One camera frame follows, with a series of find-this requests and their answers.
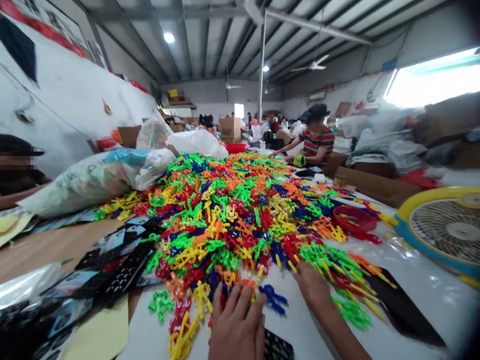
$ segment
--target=red plastic basket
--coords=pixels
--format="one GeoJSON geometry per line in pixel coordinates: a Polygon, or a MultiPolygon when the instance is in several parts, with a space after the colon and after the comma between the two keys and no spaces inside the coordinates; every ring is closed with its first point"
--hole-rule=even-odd
{"type": "Polygon", "coordinates": [[[226,144],[225,148],[229,154],[244,153],[247,150],[247,144],[241,144],[241,143],[226,144]]]}
{"type": "Polygon", "coordinates": [[[382,243],[378,236],[368,233],[375,230],[377,221],[365,211],[352,206],[337,206],[333,209],[333,216],[335,222],[355,238],[374,244],[382,243]]]}

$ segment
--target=pile of plastic toys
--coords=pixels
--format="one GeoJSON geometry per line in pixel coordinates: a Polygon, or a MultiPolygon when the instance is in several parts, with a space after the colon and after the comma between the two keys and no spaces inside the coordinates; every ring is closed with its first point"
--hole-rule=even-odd
{"type": "MultiPolygon", "coordinates": [[[[371,323],[361,302],[385,321],[366,281],[378,276],[388,282],[381,270],[326,243],[347,239],[332,217],[333,208],[342,205],[331,199],[337,196],[342,194],[295,178],[292,168],[265,156],[241,153],[217,160],[183,154],[153,189],[112,200],[100,208],[98,218],[146,215],[165,229],[145,239],[155,241],[157,249],[146,269],[167,278],[169,295],[176,301],[170,355],[185,359],[199,323],[205,313],[212,313],[219,286],[225,302],[236,283],[251,285],[254,297],[265,293],[267,305],[285,314],[287,299],[271,285],[259,286],[272,262],[280,271],[293,272],[299,261],[311,263],[335,289],[339,297],[332,295],[334,303],[354,326],[366,329],[371,323]],[[248,277],[242,277],[242,267],[248,277]],[[192,321],[189,293],[198,312],[192,321]]],[[[366,211],[378,216],[369,206],[366,211]]],[[[162,313],[173,311],[173,306],[165,294],[157,294],[149,309],[159,311],[163,319],[162,313]]]]}

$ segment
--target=yellow fan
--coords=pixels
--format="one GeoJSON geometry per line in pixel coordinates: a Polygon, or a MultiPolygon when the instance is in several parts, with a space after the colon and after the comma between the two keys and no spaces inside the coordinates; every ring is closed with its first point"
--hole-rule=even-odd
{"type": "Polygon", "coordinates": [[[395,219],[393,228],[412,247],[456,273],[480,278],[480,187],[418,193],[395,219]]]}

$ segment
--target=ceiling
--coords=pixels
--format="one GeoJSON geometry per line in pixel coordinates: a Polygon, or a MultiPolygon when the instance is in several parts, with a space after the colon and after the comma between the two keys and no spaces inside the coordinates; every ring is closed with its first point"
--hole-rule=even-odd
{"type": "MultiPolygon", "coordinates": [[[[159,83],[232,78],[257,80],[261,26],[239,0],[78,0],[91,17],[159,83]],[[163,33],[175,42],[167,43],[163,33]]],[[[445,6],[447,0],[252,0],[374,41],[445,6]]],[[[314,58],[328,61],[360,45],[268,18],[266,79],[283,84],[314,58]]]]}

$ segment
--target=bright window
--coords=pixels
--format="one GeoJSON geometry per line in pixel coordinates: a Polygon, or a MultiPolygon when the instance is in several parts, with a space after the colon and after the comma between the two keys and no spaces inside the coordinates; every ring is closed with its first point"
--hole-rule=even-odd
{"type": "Polygon", "coordinates": [[[399,107],[421,107],[480,91],[480,52],[470,49],[396,70],[385,96],[399,107]]]}
{"type": "Polygon", "coordinates": [[[235,104],[235,117],[243,119],[245,117],[244,114],[244,105],[243,104],[235,104]]]}

